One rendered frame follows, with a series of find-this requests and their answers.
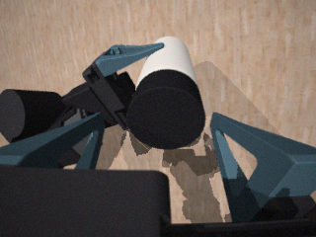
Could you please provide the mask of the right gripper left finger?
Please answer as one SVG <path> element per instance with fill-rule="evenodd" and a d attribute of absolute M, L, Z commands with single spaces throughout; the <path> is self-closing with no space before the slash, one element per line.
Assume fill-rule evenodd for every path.
<path fill-rule="evenodd" d="M 59 157 L 91 133 L 74 169 L 96 169 L 104 131 L 103 113 L 96 113 L 71 124 L 1 146 L 0 164 L 59 168 Z"/>

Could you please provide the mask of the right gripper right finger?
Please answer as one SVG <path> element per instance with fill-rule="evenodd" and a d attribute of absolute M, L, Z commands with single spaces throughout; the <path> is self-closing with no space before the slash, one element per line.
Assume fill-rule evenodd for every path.
<path fill-rule="evenodd" d="M 232 222 L 251 221 L 271 198 L 316 191 L 316 147 L 219 113 L 212 114 L 210 131 Z M 224 133 L 256 157 L 249 180 Z"/>

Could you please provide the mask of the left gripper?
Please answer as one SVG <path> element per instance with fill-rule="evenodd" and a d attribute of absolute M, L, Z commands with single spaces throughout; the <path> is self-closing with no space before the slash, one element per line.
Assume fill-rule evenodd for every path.
<path fill-rule="evenodd" d="M 117 71 L 163 47 L 163 42 L 147 45 L 115 44 L 82 72 L 83 78 L 123 130 L 129 129 L 126 113 L 135 92 L 135 85 L 126 71 L 119 75 Z M 123 53 L 124 55 L 116 55 Z"/>

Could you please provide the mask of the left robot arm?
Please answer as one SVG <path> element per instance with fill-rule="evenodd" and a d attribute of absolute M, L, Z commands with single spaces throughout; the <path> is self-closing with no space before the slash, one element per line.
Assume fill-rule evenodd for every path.
<path fill-rule="evenodd" d="M 6 89 L 0 94 L 0 132 L 9 143 L 71 124 L 96 113 L 103 113 L 105 128 L 118 124 L 86 82 L 62 97 L 55 92 L 16 89 Z M 61 155 L 58 167 L 77 164 L 90 136 Z"/>

